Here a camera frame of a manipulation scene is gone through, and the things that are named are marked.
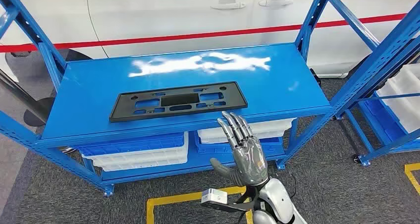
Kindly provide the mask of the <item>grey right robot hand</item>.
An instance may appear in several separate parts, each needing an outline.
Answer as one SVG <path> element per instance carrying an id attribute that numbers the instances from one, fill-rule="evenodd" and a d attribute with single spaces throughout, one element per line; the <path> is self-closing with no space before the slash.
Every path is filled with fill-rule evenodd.
<path id="1" fill-rule="evenodd" d="M 240 115 L 222 112 L 227 120 L 217 122 L 230 144 L 236 167 L 229 168 L 216 158 L 211 158 L 213 169 L 236 186 L 258 186 L 269 179 L 267 161 L 260 140 L 253 134 L 250 125 Z"/>

